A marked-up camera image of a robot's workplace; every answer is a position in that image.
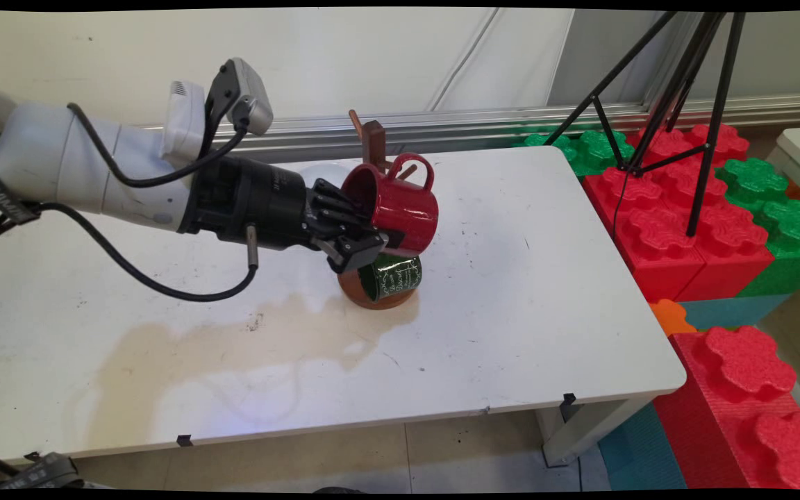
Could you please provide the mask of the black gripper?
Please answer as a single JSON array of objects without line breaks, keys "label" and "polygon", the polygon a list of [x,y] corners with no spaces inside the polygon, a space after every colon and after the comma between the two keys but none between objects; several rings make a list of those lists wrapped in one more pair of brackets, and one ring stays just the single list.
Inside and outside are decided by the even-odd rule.
[{"label": "black gripper", "polygon": [[[311,236],[315,230],[363,230],[350,235]],[[336,274],[371,265],[388,243],[372,224],[372,210],[351,200],[334,184],[317,179],[307,188],[299,173],[239,156],[222,156],[201,168],[191,181],[178,232],[212,232],[220,241],[244,244],[255,228],[259,247],[282,251],[319,248]]]}]

